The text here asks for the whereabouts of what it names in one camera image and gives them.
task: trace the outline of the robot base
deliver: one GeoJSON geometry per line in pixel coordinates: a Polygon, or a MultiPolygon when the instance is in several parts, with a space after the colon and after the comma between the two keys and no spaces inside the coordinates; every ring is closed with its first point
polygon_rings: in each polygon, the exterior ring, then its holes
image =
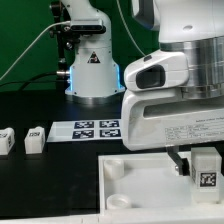
{"type": "Polygon", "coordinates": [[[80,104],[100,105],[100,104],[112,103],[117,100],[122,100],[123,95],[124,95],[124,92],[117,93],[115,95],[108,96],[108,97],[78,97],[78,96],[66,94],[66,99],[68,101],[72,101],[72,102],[76,102],[80,104]]]}

